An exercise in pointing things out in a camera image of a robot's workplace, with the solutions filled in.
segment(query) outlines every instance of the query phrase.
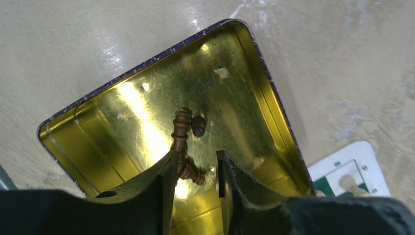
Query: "white and green object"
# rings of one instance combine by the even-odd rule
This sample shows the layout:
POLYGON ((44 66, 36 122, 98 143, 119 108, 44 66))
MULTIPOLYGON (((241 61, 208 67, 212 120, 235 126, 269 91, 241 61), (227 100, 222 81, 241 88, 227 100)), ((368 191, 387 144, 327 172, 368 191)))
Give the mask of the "white and green object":
POLYGON ((367 141, 357 141, 340 149, 308 171, 319 195, 391 196, 375 152, 367 141))

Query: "screw hole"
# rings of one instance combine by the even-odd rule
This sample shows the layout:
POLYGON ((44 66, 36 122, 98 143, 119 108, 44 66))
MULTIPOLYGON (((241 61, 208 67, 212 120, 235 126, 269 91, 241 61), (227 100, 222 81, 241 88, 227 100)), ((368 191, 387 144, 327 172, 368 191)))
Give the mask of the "screw hole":
POLYGON ((117 195, 116 191, 105 191, 105 192, 98 194, 97 198, 112 197, 115 195, 117 195))

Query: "rectangular tray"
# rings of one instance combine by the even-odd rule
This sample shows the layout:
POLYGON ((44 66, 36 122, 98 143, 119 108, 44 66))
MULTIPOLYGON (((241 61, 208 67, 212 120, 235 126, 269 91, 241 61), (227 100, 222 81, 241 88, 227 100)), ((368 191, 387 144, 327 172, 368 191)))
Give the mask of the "rectangular tray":
POLYGON ((202 186, 179 180, 172 234, 222 232, 217 150, 283 195, 314 195, 276 88, 240 20, 220 21, 87 94, 44 121, 38 136, 96 196, 167 153, 181 106, 207 116, 205 135, 188 140, 188 154, 207 179, 202 186))

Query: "small dark cylindrical object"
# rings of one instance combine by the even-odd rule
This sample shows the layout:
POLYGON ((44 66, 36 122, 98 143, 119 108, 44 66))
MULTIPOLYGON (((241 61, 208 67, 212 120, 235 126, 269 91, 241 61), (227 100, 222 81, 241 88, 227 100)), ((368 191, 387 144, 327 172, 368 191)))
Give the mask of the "small dark cylindrical object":
POLYGON ((206 118, 202 114, 198 114, 192 118, 190 126, 194 136, 202 137, 206 130, 206 118))

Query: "brown wooden piece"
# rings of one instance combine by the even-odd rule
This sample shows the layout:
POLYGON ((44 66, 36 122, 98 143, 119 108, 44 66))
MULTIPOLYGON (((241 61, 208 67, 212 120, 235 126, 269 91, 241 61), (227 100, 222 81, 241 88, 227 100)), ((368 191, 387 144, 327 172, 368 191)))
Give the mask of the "brown wooden piece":
POLYGON ((173 120, 174 131, 171 134, 173 144, 171 150, 179 153, 177 174, 181 179, 192 179, 198 185, 205 182, 205 176, 200 172, 194 162, 187 157, 187 133, 190 130, 191 115, 188 108, 181 108, 173 120))

